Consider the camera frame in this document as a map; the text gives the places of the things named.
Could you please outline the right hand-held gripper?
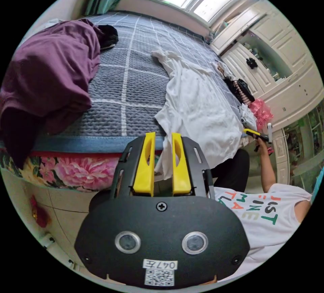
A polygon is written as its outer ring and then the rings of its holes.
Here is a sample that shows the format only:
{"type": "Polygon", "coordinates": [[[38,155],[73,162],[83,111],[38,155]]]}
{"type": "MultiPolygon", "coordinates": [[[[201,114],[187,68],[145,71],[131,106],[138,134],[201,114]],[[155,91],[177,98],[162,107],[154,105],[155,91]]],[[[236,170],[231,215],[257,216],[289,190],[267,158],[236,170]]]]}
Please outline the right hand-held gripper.
{"type": "Polygon", "coordinates": [[[243,132],[255,140],[261,139],[263,142],[269,142],[269,137],[265,134],[259,133],[251,129],[244,129],[243,132]]]}

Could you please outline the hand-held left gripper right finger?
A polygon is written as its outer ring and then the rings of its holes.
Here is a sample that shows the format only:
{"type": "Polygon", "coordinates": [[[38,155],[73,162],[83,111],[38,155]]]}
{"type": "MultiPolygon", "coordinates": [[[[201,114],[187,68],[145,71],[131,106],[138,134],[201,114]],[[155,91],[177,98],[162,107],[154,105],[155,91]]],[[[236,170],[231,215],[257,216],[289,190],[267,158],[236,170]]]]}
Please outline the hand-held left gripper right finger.
{"type": "Polygon", "coordinates": [[[172,193],[187,195],[191,193],[191,182],[187,167],[184,145],[179,133],[172,133],[172,193]]]}

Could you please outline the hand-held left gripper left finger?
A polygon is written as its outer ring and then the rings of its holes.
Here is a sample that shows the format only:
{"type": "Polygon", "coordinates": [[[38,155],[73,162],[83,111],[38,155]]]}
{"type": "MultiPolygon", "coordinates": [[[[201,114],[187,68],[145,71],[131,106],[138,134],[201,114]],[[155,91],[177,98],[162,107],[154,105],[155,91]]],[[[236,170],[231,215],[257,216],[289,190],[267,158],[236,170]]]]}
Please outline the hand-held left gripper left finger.
{"type": "Polygon", "coordinates": [[[154,195],[155,140],[155,132],[146,133],[133,184],[134,192],[139,195],[154,195]]]}

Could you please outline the person's right hand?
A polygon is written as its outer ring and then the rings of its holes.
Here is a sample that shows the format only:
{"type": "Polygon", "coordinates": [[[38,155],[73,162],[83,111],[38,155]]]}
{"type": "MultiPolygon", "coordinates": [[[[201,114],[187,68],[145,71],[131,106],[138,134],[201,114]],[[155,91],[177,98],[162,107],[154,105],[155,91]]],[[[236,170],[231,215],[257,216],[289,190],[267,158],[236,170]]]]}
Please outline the person's right hand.
{"type": "Polygon", "coordinates": [[[257,152],[260,156],[268,156],[268,147],[266,142],[263,141],[262,138],[257,139],[257,146],[256,146],[257,152]]]}

